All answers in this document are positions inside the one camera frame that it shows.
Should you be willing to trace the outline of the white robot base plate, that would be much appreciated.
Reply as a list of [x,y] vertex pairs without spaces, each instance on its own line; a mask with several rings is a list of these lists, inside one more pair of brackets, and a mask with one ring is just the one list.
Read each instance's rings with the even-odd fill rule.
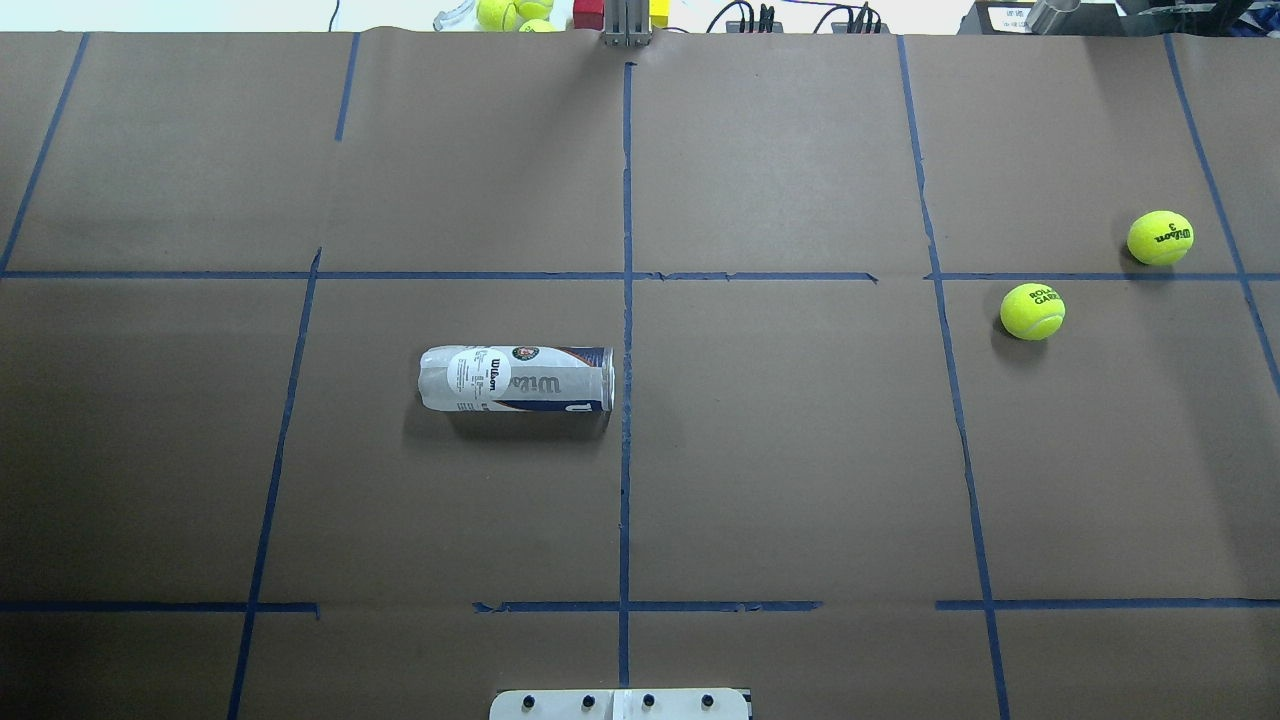
[[749,691],[728,687],[502,691],[490,719],[753,719]]

